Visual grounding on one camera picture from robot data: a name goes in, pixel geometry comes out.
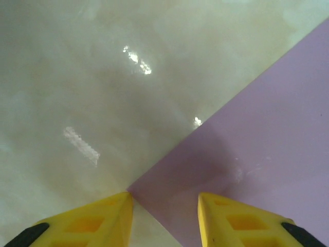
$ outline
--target white marble surface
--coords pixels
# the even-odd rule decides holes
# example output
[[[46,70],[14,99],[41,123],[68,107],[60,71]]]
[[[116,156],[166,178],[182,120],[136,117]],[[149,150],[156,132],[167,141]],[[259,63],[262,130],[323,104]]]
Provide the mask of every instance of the white marble surface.
[[[2,0],[0,245],[125,190],[328,15],[328,0]],[[131,246],[179,244],[136,206]]]

